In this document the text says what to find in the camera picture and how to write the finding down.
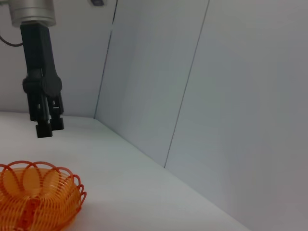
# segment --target white tabletop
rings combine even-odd
[[[88,196],[72,231],[249,231],[100,122],[65,117],[37,139],[28,114],[0,113],[1,163],[47,161]]]

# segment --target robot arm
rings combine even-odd
[[[103,0],[89,1],[93,6],[104,6]],[[21,29],[27,66],[23,88],[30,120],[38,123],[38,138],[51,137],[53,130],[64,129],[62,82],[55,70],[48,29],[56,24],[53,1],[8,0],[8,4],[13,26]]]

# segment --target orange basket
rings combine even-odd
[[[74,222],[87,196],[79,176],[46,162],[0,167],[0,231],[63,231]]]

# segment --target metal cylinder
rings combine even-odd
[[[9,0],[12,24],[37,22],[44,26],[56,24],[53,0]]]

